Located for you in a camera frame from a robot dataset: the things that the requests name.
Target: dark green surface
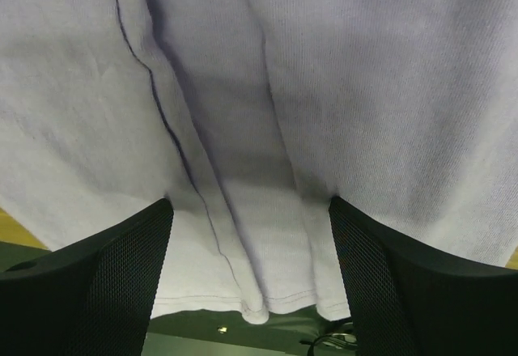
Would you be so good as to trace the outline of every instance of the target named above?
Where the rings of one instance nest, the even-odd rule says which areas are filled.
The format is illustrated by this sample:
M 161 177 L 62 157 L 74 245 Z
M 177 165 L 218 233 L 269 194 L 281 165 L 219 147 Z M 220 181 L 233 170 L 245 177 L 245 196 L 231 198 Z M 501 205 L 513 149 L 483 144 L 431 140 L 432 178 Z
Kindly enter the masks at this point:
M 39 248 L 0 242 L 0 271 L 48 253 Z M 226 334 L 218 332 L 221 326 L 228 328 Z M 249 324 L 240 313 L 233 311 L 183 311 L 153 319 L 149 332 L 303 355 L 308 347 L 299 342 L 316 338 L 328 326 L 329 322 L 321 318 L 314 307 L 282 316 L 272 314 L 263 325 Z

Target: wooden surface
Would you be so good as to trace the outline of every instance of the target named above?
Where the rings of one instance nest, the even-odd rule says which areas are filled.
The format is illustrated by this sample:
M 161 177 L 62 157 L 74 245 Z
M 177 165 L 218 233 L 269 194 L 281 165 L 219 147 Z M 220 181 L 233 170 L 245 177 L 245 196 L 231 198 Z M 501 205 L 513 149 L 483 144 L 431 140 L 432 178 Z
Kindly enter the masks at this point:
M 45 248 L 29 231 L 17 223 L 9 214 L 0 209 L 0 241 L 26 245 L 28 247 Z M 507 267 L 518 269 L 518 248 L 511 256 Z

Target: white cloth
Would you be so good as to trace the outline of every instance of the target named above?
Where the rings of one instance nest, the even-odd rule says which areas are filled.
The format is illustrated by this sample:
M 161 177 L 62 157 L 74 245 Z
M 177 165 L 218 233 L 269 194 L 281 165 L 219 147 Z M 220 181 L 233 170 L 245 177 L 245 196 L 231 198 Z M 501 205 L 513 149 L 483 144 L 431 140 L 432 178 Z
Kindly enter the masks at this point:
M 154 315 L 349 314 L 334 194 L 518 244 L 518 0 L 0 0 L 0 206 L 51 249 L 169 195 Z

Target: fabric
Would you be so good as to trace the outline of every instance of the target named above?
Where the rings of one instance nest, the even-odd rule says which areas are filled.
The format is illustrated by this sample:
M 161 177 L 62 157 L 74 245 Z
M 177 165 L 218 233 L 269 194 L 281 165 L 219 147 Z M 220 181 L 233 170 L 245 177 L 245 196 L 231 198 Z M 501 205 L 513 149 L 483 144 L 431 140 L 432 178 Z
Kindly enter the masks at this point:
M 518 0 L 0 0 L 0 206 L 51 249 L 168 195 L 154 315 L 349 315 L 340 195 L 518 244 Z

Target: ribbed fabric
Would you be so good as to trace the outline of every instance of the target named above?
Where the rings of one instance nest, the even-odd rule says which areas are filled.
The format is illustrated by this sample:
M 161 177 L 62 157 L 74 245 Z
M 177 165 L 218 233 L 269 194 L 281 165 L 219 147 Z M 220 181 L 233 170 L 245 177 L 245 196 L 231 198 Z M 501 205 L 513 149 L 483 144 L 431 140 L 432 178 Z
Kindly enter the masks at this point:
M 156 315 L 347 316 L 334 194 L 476 261 L 518 244 L 518 0 L 0 4 L 0 206 L 59 248 L 167 193 Z

